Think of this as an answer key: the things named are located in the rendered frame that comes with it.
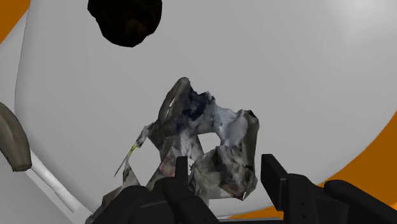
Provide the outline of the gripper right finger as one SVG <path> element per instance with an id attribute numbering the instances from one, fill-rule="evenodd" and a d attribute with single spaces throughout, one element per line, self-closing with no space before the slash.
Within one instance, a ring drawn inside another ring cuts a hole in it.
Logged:
<path id="1" fill-rule="evenodd" d="M 272 154 L 261 156 L 261 183 L 284 224 L 397 224 L 397 210 L 358 187 L 339 179 L 317 186 Z"/>

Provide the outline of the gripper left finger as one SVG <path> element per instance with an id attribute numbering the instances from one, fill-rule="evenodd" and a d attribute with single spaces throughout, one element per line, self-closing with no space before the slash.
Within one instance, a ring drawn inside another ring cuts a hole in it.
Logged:
<path id="1" fill-rule="evenodd" d="M 173 177 L 159 179 L 152 191 L 144 186 L 122 190 L 98 216 L 98 224 L 219 224 L 188 189 L 188 158 L 176 159 Z"/>

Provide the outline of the crumpled grey white object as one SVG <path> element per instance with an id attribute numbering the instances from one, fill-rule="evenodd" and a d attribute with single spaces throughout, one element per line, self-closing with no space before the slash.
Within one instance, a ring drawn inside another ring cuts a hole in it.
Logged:
<path id="1" fill-rule="evenodd" d="M 216 104 L 209 93 L 196 93 L 188 78 L 180 78 L 168 92 L 158 119 L 145 126 L 134 146 L 149 139 L 159 150 L 161 163 L 155 181 L 173 176 L 176 159 L 193 160 L 188 187 L 204 202 L 211 199 L 244 200 L 256 188 L 254 156 L 259 120 L 250 110 L 234 112 Z"/>

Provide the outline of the grey-brown curved object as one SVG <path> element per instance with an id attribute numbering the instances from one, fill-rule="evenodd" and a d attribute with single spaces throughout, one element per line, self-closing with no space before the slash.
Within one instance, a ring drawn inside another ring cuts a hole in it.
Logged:
<path id="1" fill-rule="evenodd" d="M 0 102 L 0 151 L 13 172 L 32 167 L 27 135 L 15 114 Z"/>

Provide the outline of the black rounded object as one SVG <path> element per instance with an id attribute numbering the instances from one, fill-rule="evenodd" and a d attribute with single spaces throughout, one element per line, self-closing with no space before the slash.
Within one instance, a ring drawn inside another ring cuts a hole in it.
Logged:
<path id="1" fill-rule="evenodd" d="M 162 6 L 162 0 L 88 0 L 87 10 L 108 41 L 133 48 L 156 31 Z"/>

